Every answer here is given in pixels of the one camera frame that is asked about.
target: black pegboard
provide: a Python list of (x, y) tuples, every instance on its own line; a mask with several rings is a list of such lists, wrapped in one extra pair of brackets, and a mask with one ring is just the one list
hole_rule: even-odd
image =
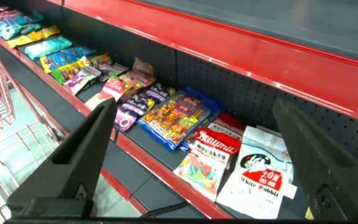
[(190, 85), (222, 101), (227, 112), (246, 124), (274, 131), (279, 131), (272, 113), (274, 101), (278, 97), (287, 99), (358, 158), (357, 119), (179, 51), (177, 80), (178, 86)]

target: colorful candy wrapper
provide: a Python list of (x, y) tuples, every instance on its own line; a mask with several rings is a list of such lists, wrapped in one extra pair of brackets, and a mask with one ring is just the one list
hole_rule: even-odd
[(196, 140), (189, 147), (190, 153), (173, 172), (214, 202), (227, 161), (239, 152), (241, 141), (199, 128)]
[(220, 104), (185, 86), (148, 112), (137, 123), (154, 139), (174, 150)]
[(112, 64), (111, 57), (108, 53), (96, 56), (91, 59), (91, 63), (95, 68), (102, 68)]
[(68, 80), (64, 86), (73, 95), (79, 93), (89, 82), (92, 82), (95, 78), (100, 75), (100, 71), (86, 66), (80, 72), (78, 72), (72, 79)]
[(31, 32), (37, 31), (39, 29), (41, 29), (41, 26), (38, 24), (27, 24), (22, 27), (21, 34), (22, 35), (30, 34)]
[(24, 16), (24, 19), (27, 21), (28, 24), (35, 24), (37, 22), (43, 21), (44, 17), (38, 12), (33, 11), (32, 14)]
[(154, 101), (134, 95), (120, 105), (114, 123), (121, 131), (128, 131), (136, 119), (146, 114), (153, 106)]
[(70, 45), (71, 41), (60, 36), (58, 38), (45, 40), (41, 43), (28, 46), (24, 49), (24, 53), (26, 53), (31, 59), (34, 59), (36, 57), (42, 57), (59, 50), (63, 50)]
[(41, 57), (40, 59), (45, 72), (50, 73), (58, 67), (77, 62), (81, 57), (94, 53), (96, 53), (96, 50), (90, 47), (72, 47)]
[(102, 82), (105, 82), (111, 77), (117, 77), (119, 75), (122, 75), (123, 73), (128, 71), (128, 68), (118, 63), (114, 63), (112, 65), (101, 67), (99, 68), (99, 70), (102, 72), (102, 75), (100, 76), (100, 80)]
[(19, 38), (9, 40), (7, 41), (7, 43), (11, 48), (14, 48), (20, 45), (29, 44), (31, 42), (35, 42), (47, 38), (51, 35), (58, 34), (58, 33), (60, 33), (59, 28), (57, 26), (51, 26), (48, 28), (44, 28), (38, 32), (31, 32), (27, 35), (22, 35)]

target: red shelf edge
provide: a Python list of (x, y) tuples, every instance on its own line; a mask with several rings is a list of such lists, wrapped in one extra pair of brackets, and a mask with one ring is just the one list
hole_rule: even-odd
[(156, 161), (151, 155), (122, 133), (118, 133), (117, 146), (141, 163), (145, 168), (151, 171), (151, 173), (165, 182), (208, 218), (232, 218), (229, 214), (210, 201), (210, 199), (206, 198), (192, 186), (182, 181), (181, 178)]
[(63, 7), (358, 119), (356, 61), (133, 0), (95, 1)]

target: red shelf frame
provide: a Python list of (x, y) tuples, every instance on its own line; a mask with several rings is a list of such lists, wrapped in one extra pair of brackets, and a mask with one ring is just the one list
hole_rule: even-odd
[(358, 61), (132, 0), (63, 7), (358, 119)]

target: candy bag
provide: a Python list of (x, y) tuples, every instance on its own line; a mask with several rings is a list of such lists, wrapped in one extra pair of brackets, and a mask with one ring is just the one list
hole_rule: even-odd
[(27, 21), (28, 24), (35, 24), (37, 22), (43, 21), (44, 17), (38, 12), (33, 11), (32, 14), (24, 16), (24, 19)]
[(96, 56), (91, 59), (91, 63), (95, 68), (102, 68), (112, 64), (112, 60), (108, 53)]
[(284, 140), (248, 126), (236, 168), (216, 201), (253, 218), (277, 218), (292, 177), (293, 165)]
[(242, 135), (246, 130), (246, 125), (242, 124), (236, 118), (227, 113), (220, 114), (209, 125), (208, 128), (227, 134), (236, 139), (242, 139)]
[(166, 87), (161, 83), (153, 85), (149, 90), (144, 91), (140, 95), (148, 99), (152, 99), (156, 104), (160, 104), (165, 101), (168, 97), (175, 93), (175, 89)]
[(114, 63), (113, 65), (101, 67), (99, 68), (99, 70), (102, 72), (100, 80), (102, 82), (105, 82), (111, 77), (117, 77), (119, 75), (122, 75), (124, 72), (128, 71), (128, 68), (118, 63)]
[(136, 122), (136, 119), (146, 114), (153, 106), (154, 101), (134, 95), (118, 108), (114, 124), (121, 131), (128, 131)]
[(24, 53), (26, 53), (31, 59), (34, 59), (36, 57), (42, 57), (59, 50), (63, 50), (70, 45), (71, 42), (69, 40), (60, 36), (58, 38), (45, 40), (41, 43), (28, 46), (24, 49)]
[(38, 24), (27, 24), (22, 27), (21, 34), (22, 35), (30, 34), (31, 32), (37, 31), (39, 29), (41, 29), (41, 26)]
[(51, 26), (49, 28), (44, 28), (38, 32), (31, 32), (27, 35), (20, 36), (19, 38), (7, 41), (8, 45), (11, 48), (16, 46), (29, 44), (31, 42), (38, 41), (43, 38), (47, 38), (50, 35), (58, 34), (60, 30), (57, 26)]
[(80, 72), (81, 68), (83, 68), (83, 66), (78, 62), (70, 63), (53, 70), (52, 76), (55, 77), (57, 82), (63, 85), (68, 80), (72, 79), (78, 72)]
[(20, 26), (18, 24), (13, 24), (13, 25), (3, 28), (0, 31), (0, 36), (4, 40), (9, 40), (10, 38), (12, 38), (12, 37), (16, 36), (18, 33), (20, 33), (21, 30), (22, 30), (22, 26)]
[(213, 202), (229, 157), (237, 154), (241, 141), (209, 128), (199, 128), (190, 153), (173, 171)]
[(96, 53), (96, 50), (90, 47), (72, 47), (41, 57), (40, 60), (45, 72), (50, 73), (51, 70), (69, 63), (77, 62), (82, 56), (93, 53)]
[(218, 107), (215, 100), (186, 86), (148, 112), (137, 123), (154, 139), (174, 150), (188, 133)]
[(100, 71), (86, 66), (80, 72), (78, 72), (72, 79), (68, 80), (64, 86), (70, 91), (73, 95), (79, 93), (90, 81), (100, 75)]

